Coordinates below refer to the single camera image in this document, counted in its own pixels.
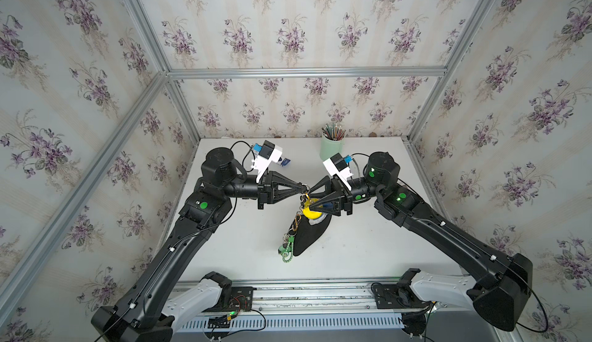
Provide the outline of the black knitted shoulder bag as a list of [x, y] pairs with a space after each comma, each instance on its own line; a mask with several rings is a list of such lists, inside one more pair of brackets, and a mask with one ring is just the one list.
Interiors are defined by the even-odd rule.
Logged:
[[316, 220], [305, 216], [294, 233], [293, 255], [298, 257], [321, 238], [331, 223], [332, 215], [323, 214]]

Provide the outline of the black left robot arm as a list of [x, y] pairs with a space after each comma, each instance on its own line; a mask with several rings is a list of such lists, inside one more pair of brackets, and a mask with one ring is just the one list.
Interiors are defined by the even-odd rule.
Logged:
[[202, 176], [179, 212], [171, 234], [137, 282], [115, 305], [100, 307], [91, 320], [105, 341], [169, 341], [197, 314], [228, 303], [232, 282], [210, 272], [180, 296], [171, 294], [194, 255], [234, 212], [232, 200], [255, 200], [263, 209], [308, 191], [268, 166], [282, 157], [270, 142], [255, 146], [250, 175], [231, 149], [218, 147], [206, 155]]

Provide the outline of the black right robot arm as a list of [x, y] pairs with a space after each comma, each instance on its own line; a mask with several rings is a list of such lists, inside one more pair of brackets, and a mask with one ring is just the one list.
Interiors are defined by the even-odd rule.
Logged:
[[386, 220], [431, 243], [468, 274], [454, 281], [418, 269], [399, 281], [422, 301], [439, 301], [473, 309], [493, 327], [514, 331], [533, 294], [533, 263], [521, 253], [509, 255], [490, 246], [440, 215], [414, 189], [399, 179], [400, 166], [388, 152], [373, 152], [361, 177], [349, 167], [353, 158], [335, 154], [323, 162], [328, 173], [313, 188], [323, 187], [311, 203], [314, 212], [339, 216], [354, 205], [374, 199]]

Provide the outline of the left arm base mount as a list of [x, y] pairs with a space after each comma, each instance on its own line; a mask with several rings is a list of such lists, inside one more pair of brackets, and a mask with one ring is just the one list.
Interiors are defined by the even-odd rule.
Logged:
[[250, 311], [254, 291], [252, 286], [234, 286], [224, 275], [210, 272], [197, 286], [169, 299], [163, 313], [181, 322], [203, 312]]

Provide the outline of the green charm keychain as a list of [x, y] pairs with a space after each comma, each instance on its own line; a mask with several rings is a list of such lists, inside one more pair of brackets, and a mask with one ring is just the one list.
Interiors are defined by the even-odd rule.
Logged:
[[278, 254], [284, 263], [290, 263], [294, 258], [294, 239], [295, 235], [285, 234], [283, 243], [278, 248]]

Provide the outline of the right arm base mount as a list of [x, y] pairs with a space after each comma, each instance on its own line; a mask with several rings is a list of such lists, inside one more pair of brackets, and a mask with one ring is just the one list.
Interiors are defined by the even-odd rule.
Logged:
[[474, 311], [467, 292], [475, 285], [476, 280], [471, 276], [431, 274], [410, 268], [396, 283], [374, 282], [370, 291], [380, 310], [427, 312], [429, 303], [440, 303]]

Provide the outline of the yellow blue plush keychain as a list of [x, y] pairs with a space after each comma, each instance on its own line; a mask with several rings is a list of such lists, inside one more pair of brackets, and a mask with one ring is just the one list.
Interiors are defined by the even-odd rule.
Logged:
[[328, 216], [328, 214], [324, 212], [318, 212], [311, 209], [311, 205], [317, 201], [317, 199], [308, 199], [303, 203], [302, 215], [308, 220], [308, 224], [311, 226], [319, 225], [325, 221]]

